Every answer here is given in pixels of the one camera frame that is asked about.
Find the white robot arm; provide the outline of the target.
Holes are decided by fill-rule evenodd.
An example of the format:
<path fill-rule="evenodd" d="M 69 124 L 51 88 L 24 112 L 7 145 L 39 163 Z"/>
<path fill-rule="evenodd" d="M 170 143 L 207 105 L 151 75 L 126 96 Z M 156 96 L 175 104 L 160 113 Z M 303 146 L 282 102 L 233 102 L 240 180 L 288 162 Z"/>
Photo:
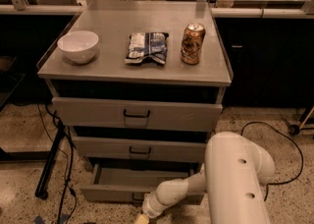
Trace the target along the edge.
<path fill-rule="evenodd" d="M 185 179 L 161 183 L 144 197 L 134 224 L 148 224 L 187 196 L 208 196 L 211 224 L 271 224 L 261 187 L 275 175 L 267 150 L 231 132 L 214 135 L 203 168 Z"/>

